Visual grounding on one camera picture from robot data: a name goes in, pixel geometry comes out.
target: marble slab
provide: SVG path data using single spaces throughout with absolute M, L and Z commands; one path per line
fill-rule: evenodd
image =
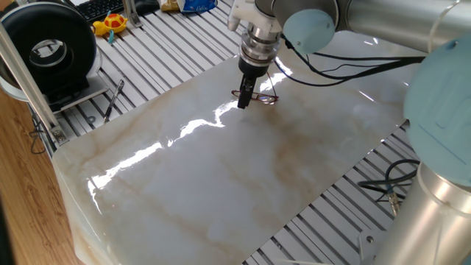
M 325 51 L 413 53 L 376 43 L 346 32 Z M 323 69 L 343 63 L 310 59 Z M 326 82 L 284 47 L 278 60 L 293 77 Z M 313 88 L 271 67 L 280 100 L 239 110 L 230 92 L 241 81 L 237 62 L 227 60 L 55 152 L 82 261 L 240 264 L 402 124 L 414 70 Z M 257 90 L 273 93 L 267 77 Z

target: eyeglasses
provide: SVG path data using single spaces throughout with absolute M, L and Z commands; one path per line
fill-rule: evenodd
M 264 93 L 253 92 L 252 93 L 252 99 L 256 100 L 256 101 L 259 101 L 259 102 L 262 102 L 262 103 L 277 102 L 278 99 L 279 99 L 279 96 L 277 96 L 277 93 L 275 91 L 275 87 L 273 86 L 272 78 L 270 77 L 270 75 L 268 73 L 266 73 L 266 75 L 268 75 L 268 78 L 270 79 L 270 83 L 272 84 L 272 89 L 273 89 L 274 95 L 267 95 L 267 94 L 264 94 Z M 234 96 L 237 96 L 237 97 L 241 96 L 240 91 L 231 91 L 231 94 L 234 95 Z

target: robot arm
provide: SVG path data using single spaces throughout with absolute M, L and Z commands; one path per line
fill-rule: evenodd
M 239 68 L 244 74 L 238 107 L 248 106 L 255 81 L 263 76 L 280 47 L 280 34 L 297 51 L 324 48 L 337 31 L 350 30 L 431 52 L 471 32 L 471 4 L 460 3 L 446 16 L 448 0 L 235 0 L 227 26 L 240 20 L 249 26 L 242 35 Z
M 471 253 L 471 2 L 235 0 L 229 29 L 240 20 L 249 22 L 240 50 L 240 108 L 276 57 L 281 32 L 306 54 L 341 30 L 431 53 L 404 104 L 422 163 L 386 240 L 361 265 L 461 264 Z

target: blue bag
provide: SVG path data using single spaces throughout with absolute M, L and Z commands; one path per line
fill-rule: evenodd
M 218 5 L 218 0 L 177 0 L 182 13 L 204 12 Z

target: slotted metal table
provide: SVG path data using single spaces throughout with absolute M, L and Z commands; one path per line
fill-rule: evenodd
M 105 111 L 121 79 L 125 85 L 110 119 L 234 57 L 245 26 L 240 25 L 236 32 L 227 30 L 231 6 L 232 0 L 219 0 L 216 9 L 202 14 L 158 11 L 141 17 L 141 28 L 130 26 L 112 45 L 97 38 L 102 52 L 99 76 L 110 90 L 57 114 L 68 139 L 103 125 Z M 95 122 L 87 123 L 91 116 Z M 47 145 L 47 149 L 52 155 L 52 146 Z M 394 216 L 389 203 L 375 202 L 381 194 L 363 190 L 356 183 L 383 179 L 392 162 L 405 158 L 418 159 L 405 130 L 399 127 L 244 264 L 360 264 L 360 233 L 388 230 Z M 392 177 L 415 168 L 398 166 Z M 406 189 L 399 187 L 398 192 L 406 194 Z

